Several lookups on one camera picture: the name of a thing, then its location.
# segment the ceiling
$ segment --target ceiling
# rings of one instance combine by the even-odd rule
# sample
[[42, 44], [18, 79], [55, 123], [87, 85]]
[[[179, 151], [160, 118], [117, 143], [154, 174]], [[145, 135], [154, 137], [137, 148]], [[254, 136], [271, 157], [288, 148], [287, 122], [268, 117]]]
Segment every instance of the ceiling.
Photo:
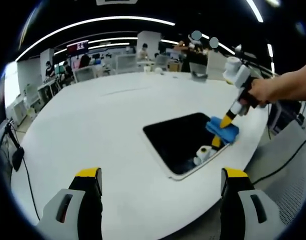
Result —
[[[242, 44], [245, 51], [254, 53], [260, 64], [268, 68], [271, 68], [271, 58], [267, 43], [272, 44], [275, 71], [279, 74], [305, 64], [305, 1], [281, 0], [282, 4], [277, 8], [264, 0], [253, 1], [263, 17], [263, 23], [257, 21], [247, 0], [190, 0], [185, 3], [178, 0], [138, 0], [136, 4], [101, 6], [96, 5], [96, 0], [43, 1], [31, 15], [22, 44], [12, 58], [16, 59], [47, 34], [70, 24], [101, 17], [139, 16], [169, 21], [175, 26], [133, 19], [86, 23], [45, 39], [20, 60], [39, 55], [47, 48], [61, 50], [76, 39], [92, 41], [136, 37], [138, 32], [147, 30], [160, 32], [164, 39], [178, 42], [187, 33], [199, 30], [207, 36], [217, 37], [220, 43], [231, 49]], [[299, 24], [302, 31], [296, 28]]]

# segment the window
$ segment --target window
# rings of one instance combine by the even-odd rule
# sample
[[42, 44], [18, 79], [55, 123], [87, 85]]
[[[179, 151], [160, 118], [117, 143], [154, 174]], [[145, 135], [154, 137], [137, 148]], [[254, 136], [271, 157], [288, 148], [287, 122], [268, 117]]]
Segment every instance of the window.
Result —
[[5, 68], [4, 100], [5, 108], [10, 106], [20, 94], [17, 62], [9, 63]]

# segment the blue cloth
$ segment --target blue cloth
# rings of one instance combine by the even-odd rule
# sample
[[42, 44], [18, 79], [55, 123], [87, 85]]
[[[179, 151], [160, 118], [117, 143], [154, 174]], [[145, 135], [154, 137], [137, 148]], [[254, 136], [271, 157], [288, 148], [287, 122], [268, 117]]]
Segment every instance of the blue cloth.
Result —
[[209, 132], [219, 136], [224, 144], [233, 143], [239, 134], [239, 128], [233, 124], [220, 128], [221, 121], [222, 119], [212, 116], [211, 120], [206, 123], [206, 129]]

